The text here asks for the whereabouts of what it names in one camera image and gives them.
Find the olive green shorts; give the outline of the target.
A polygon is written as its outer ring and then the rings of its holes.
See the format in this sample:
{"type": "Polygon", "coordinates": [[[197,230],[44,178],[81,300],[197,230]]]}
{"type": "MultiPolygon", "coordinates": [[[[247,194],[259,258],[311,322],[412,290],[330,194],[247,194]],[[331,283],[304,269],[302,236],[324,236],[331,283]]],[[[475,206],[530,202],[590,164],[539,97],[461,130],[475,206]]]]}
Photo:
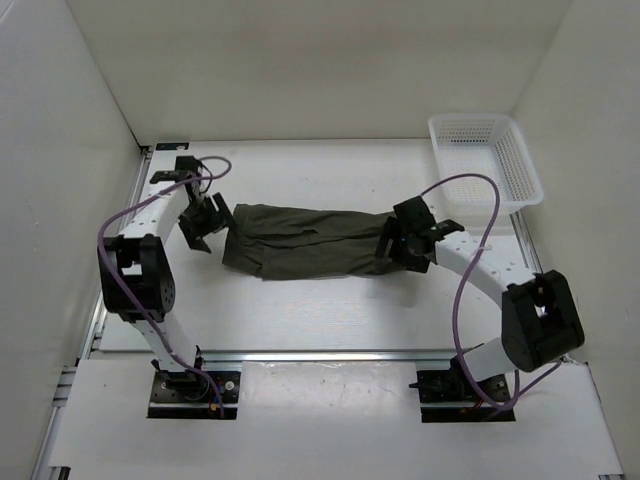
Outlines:
{"type": "Polygon", "coordinates": [[[389,215],[238,204],[222,263],[263,280],[380,276],[402,266],[375,250],[389,215]]]}

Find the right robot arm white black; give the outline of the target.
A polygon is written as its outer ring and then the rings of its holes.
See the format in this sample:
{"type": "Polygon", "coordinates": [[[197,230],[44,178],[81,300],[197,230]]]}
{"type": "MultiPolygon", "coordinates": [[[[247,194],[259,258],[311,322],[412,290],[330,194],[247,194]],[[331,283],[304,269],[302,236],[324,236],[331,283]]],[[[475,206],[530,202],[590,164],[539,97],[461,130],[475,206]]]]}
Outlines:
{"type": "Polygon", "coordinates": [[[500,309],[497,338],[470,349],[456,341],[456,354],[438,380],[417,381],[437,402],[452,396],[482,400],[489,382],[511,372],[531,373],[581,347],[585,334],[567,278],[518,266],[491,252],[454,220],[436,221],[425,201],[410,198],[387,216],[375,256],[403,270],[426,273],[437,265],[473,285],[500,309]]]}

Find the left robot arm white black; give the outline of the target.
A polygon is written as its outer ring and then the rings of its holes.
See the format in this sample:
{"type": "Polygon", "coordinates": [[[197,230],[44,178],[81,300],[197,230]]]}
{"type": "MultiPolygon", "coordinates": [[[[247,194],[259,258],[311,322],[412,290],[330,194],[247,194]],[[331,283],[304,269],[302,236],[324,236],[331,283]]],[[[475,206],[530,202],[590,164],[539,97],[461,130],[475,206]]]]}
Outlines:
{"type": "Polygon", "coordinates": [[[173,312],[177,292],[165,251],[173,229],[191,250],[204,253],[210,250],[207,236],[237,230],[222,195],[210,191],[224,176],[208,167],[210,160],[179,155],[173,168],[154,172],[148,195],[100,227],[97,254],[104,305],[145,338],[157,374],[188,400],[207,396],[221,404],[200,348],[173,312]]]}

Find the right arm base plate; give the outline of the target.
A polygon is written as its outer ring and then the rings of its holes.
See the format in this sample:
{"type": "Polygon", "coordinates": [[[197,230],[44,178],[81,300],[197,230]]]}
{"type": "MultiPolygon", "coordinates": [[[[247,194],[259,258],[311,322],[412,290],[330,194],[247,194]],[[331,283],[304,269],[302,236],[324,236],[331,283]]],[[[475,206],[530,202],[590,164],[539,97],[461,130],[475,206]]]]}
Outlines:
{"type": "Polygon", "coordinates": [[[409,385],[418,391],[423,423],[514,422],[512,410],[500,411],[483,400],[466,377],[449,370],[418,370],[409,385]]]}

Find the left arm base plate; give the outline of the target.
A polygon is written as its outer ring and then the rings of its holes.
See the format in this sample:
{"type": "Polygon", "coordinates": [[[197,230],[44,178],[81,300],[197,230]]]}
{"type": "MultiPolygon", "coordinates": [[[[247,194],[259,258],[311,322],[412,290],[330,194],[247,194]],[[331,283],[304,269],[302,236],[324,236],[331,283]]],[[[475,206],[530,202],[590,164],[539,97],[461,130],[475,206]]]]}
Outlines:
{"type": "Polygon", "coordinates": [[[241,372],[208,371],[221,397],[206,379],[189,371],[169,372],[153,360],[154,378],[147,417],[172,420],[236,420],[241,372]]]}

